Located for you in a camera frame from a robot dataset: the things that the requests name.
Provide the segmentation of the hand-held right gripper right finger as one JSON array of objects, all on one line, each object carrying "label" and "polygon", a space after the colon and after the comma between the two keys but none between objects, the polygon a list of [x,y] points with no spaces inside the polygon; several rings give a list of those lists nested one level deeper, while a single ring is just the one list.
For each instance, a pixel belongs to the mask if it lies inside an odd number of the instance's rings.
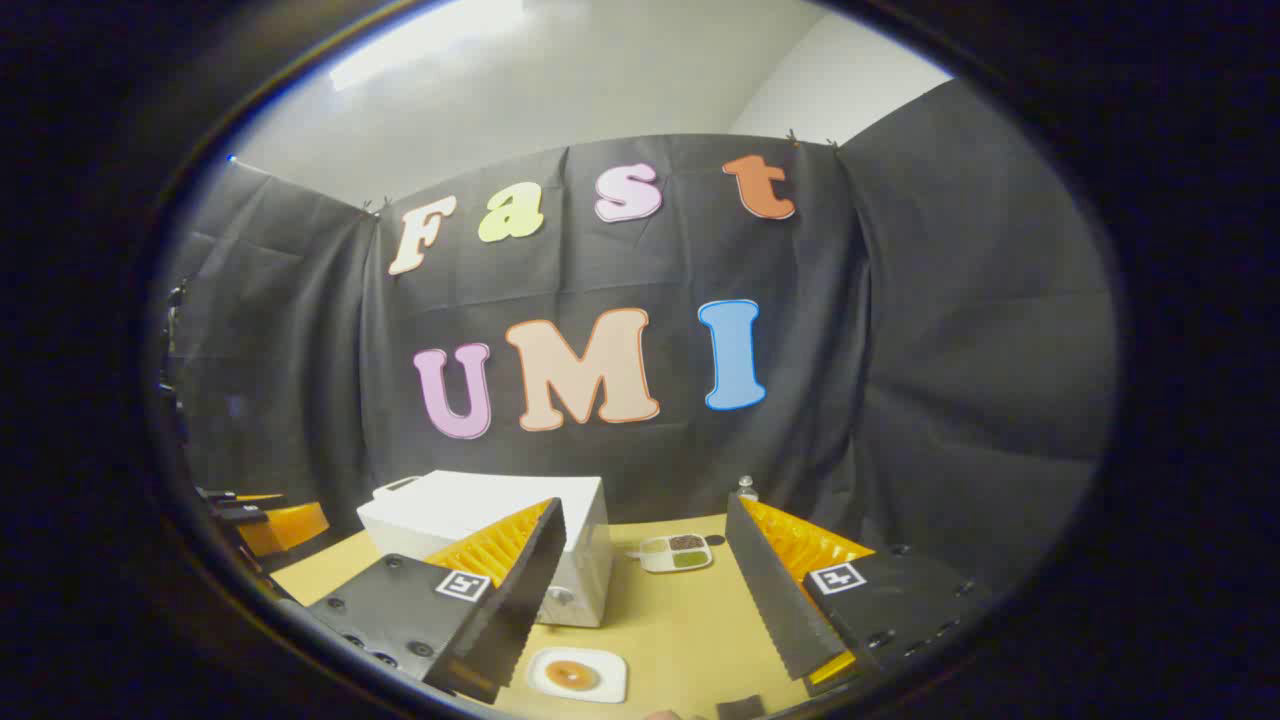
[{"label": "hand-held right gripper right finger", "polygon": [[909,546],[873,550],[753,497],[726,539],[786,673],[809,694],[902,673],[991,607],[978,580]]}]

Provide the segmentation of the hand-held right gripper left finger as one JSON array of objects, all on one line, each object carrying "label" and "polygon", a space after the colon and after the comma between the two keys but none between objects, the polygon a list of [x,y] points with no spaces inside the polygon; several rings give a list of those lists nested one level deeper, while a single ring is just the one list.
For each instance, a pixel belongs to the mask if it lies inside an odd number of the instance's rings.
[{"label": "hand-held right gripper left finger", "polygon": [[490,705],[513,676],[564,541],[562,502],[549,497],[425,559],[385,553],[306,610],[399,674]]}]

